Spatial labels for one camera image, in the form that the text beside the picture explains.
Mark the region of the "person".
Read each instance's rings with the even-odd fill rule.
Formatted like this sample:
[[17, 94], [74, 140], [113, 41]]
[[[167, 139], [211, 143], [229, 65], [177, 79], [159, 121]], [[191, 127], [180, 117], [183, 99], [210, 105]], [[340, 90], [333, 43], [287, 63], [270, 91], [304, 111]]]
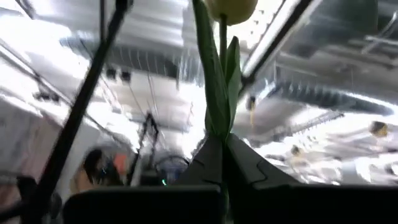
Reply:
[[102, 184], [104, 182], [107, 161], [107, 156], [100, 148], [94, 148], [86, 155], [83, 169], [91, 184]]

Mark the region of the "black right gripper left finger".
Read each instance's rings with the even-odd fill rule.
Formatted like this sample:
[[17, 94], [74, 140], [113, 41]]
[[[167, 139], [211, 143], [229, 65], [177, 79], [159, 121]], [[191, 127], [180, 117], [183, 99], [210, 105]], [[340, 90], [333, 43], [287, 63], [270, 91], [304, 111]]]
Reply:
[[64, 224], [223, 224], [223, 143], [209, 137], [180, 178], [164, 187], [105, 187], [76, 194]]

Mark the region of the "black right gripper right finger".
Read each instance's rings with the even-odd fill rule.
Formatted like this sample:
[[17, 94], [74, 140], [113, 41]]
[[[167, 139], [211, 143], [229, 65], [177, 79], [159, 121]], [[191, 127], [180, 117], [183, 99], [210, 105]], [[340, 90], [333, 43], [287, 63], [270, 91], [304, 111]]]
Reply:
[[398, 187], [303, 184], [235, 134], [225, 146], [234, 224], [398, 224]]

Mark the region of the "pale tulips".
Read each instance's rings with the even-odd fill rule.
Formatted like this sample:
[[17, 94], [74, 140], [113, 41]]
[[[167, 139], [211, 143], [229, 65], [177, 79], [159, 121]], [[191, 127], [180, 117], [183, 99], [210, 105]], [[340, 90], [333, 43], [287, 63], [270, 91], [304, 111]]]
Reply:
[[246, 22], [258, 0], [192, 0], [197, 46], [205, 77], [205, 128], [226, 142], [234, 124], [242, 81], [239, 38], [227, 28]]

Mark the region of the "black metal rig frame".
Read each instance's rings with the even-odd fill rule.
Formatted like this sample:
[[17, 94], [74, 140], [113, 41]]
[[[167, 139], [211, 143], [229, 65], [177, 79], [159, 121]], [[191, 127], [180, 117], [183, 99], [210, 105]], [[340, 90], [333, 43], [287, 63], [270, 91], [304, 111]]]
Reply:
[[[287, 19], [285, 25], [279, 31], [272, 44], [268, 48], [267, 52], [262, 56], [260, 63], [265, 63], [266, 59], [271, 56], [271, 53], [276, 50], [276, 47], [282, 41], [283, 37], [286, 37], [287, 31], [289, 31], [294, 24], [299, 20], [300, 16], [306, 11], [311, 5], [313, 0], [300, 0], [295, 6], [290, 17]], [[56, 144], [54, 145], [53, 152], [49, 157], [47, 166], [44, 170], [43, 176], [39, 182], [36, 190], [25, 199], [16, 202], [13, 206], [5, 208], [0, 211], [0, 223], [8, 221], [14, 217], [26, 215], [25, 218], [28, 221], [33, 221], [34, 218], [41, 222], [41, 216], [44, 215], [45, 209], [47, 209], [47, 202], [50, 200], [50, 196], [55, 189], [55, 185], [58, 182], [61, 171], [66, 163], [66, 159], [70, 152], [72, 143], [75, 139], [77, 131], [83, 120], [83, 116], [86, 116], [86, 109], [89, 100], [92, 97], [96, 84], [101, 76], [101, 71], [108, 51], [113, 44], [117, 33], [123, 23], [125, 15], [133, 8], [134, 0], [116, 0], [115, 11], [108, 24], [108, 33], [105, 39], [100, 42], [100, 45], [95, 53], [95, 56], [91, 62], [90, 69], [86, 75], [85, 81], [81, 87], [78, 96], [72, 105], [72, 110], [65, 123], [63, 130], [61, 131]], [[203, 0], [193, 0], [193, 10], [195, 13], [195, 22], [197, 23], [197, 34], [206, 34], [206, 38], [212, 39], [213, 34], [210, 38], [210, 21], [208, 13], [206, 11], [205, 3]], [[205, 37], [201, 37], [199, 46], [205, 43]], [[201, 48], [200, 56], [205, 53]], [[221, 140], [211, 134], [208, 134], [208, 139], [205, 141], [205, 145], [202, 147], [197, 156], [204, 156], [204, 153], [214, 152], [216, 153], [216, 161], [214, 165], [218, 166], [218, 171], [222, 175], [223, 156], [226, 148], [226, 140]]]

